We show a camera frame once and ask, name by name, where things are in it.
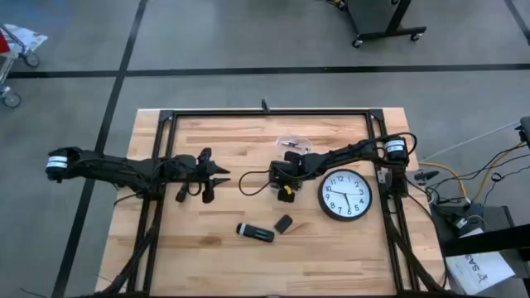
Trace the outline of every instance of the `gray floor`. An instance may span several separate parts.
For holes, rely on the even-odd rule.
[[[530,24],[530,1],[513,1]],[[38,70],[60,71],[117,70],[139,1],[4,3],[2,22],[50,37],[38,50]],[[129,69],[530,63],[530,46],[503,0],[417,0],[403,25],[428,31],[417,43],[392,38],[355,50],[348,19],[324,0],[150,0]],[[16,69],[29,71],[22,63]],[[127,78],[105,152],[126,153],[137,108],[245,108],[267,98],[273,107],[405,107],[425,157],[530,115],[528,82],[530,70]],[[0,107],[0,297],[25,297],[20,287],[48,296],[83,181],[46,180],[46,153],[94,147],[113,79],[8,83],[24,102]],[[509,127],[429,161],[463,173],[517,141]],[[499,172],[528,164],[523,159]],[[506,204],[516,224],[528,224],[529,176],[501,182],[488,205]],[[474,194],[477,181],[467,185]],[[96,185],[68,296],[94,289],[114,197],[112,187]],[[517,288],[511,296],[526,297],[520,287],[514,282],[491,295]]]

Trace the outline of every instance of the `black marker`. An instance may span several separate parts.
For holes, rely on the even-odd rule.
[[[268,243],[271,243],[274,240],[274,232],[264,228],[254,227],[246,223],[238,224],[238,228],[236,228],[235,232],[241,236],[247,236]]]

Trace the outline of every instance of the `butcher block tabletop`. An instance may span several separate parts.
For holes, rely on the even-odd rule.
[[[383,108],[388,134],[408,132],[403,108]],[[138,110],[127,158],[151,158],[159,110]],[[306,181],[292,204],[277,200],[266,188],[247,197],[238,181],[247,171],[265,171],[282,157],[276,149],[279,136],[294,134],[312,143],[312,152],[356,143],[368,137],[363,116],[258,116],[182,117],[177,119],[173,154],[198,156],[212,149],[218,166],[229,170],[231,181],[215,187],[215,200],[201,197],[175,201],[181,184],[169,184],[161,221],[151,295],[153,296],[361,296],[395,294],[393,274],[383,225],[381,202],[373,164],[355,162],[341,168],[363,175],[373,192],[366,215],[353,222],[339,222],[320,208],[317,190],[324,176]],[[417,170],[415,154],[408,171]],[[247,175],[242,187],[253,192],[267,182],[267,174]],[[129,189],[118,198],[130,195]],[[419,190],[410,193],[428,208]],[[151,202],[151,216],[155,202]],[[431,220],[409,199],[403,200],[412,250],[423,266],[441,281],[444,266]],[[96,290],[105,288],[133,253],[142,201],[119,202],[113,211]],[[273,243],[236,234],[239,223],[274,231],[284,215],[293,219]],[[142,259],[137,279],[141,289],[147,258]],[[402,277],[409,287],[400,253]]]

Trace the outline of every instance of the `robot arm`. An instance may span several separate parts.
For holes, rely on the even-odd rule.
[[[60,183],[64,179],[84,177],[107,181],[118,187],[128,186],[143,199],[160,199],[157,186],[169,182],[183,182],[184,197],[189,183],[204,183],[203,202],[214,199],[214,187],[229,179],[210,179],[213,174],[229,171],[210,161],[211,150],[205,148],[196,159],[190,155],[171,159],[157,158],[134,161],[116,156],[106,156],[78,147],[64,147],[48,154],[46,174],[49,180]],[[183,201],[182,192],[177,198]]]
[[[324,154],[300,155],[289,151],[284,156],[285,161],[271,162],[269,181],[278,187],[279,200],[292,203],[294,201],[292,190],[299,190],[303,181],[314,180],[327,170],[338,166],[356,161],[371,161],[376,165],[388,168],[394,186],[393,190],[398,192],[398,195],[406,194],[405,169],[409,162],[409,152],[405,139],[400,137],[403,134],[410,133],[404,132],[373,140],[362,140],[354,145],[348,145]],[[384,157],[378,154],[378,149],[375,146],[377,142],[384,143]]]

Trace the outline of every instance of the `caster wheel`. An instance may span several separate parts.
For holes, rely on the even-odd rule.
[[[355,48],[355,49],[358,49],[361,47],[361,45],[363,45],[363,41],[360,41],[360,40],[354,40],[351,45]]]
[[[421,33],[417,33],[417,34],[412,34],[411,35],[411,41],[418,41],[420,39],[420,37],[422,37],[423,34]]]
[[[22,57],[22,59],[24,60],[24,63],[31,68],[37,68],[41,63],[39,56],[33,52],[27,53],[27,55]]]
[[[9,92],[5,94],[3,97],[3,105],[5,105],[8,108],[16,108],[20,105],[21,102],[22,102],[22,99],[20,95],[13,93],[13,92]]]

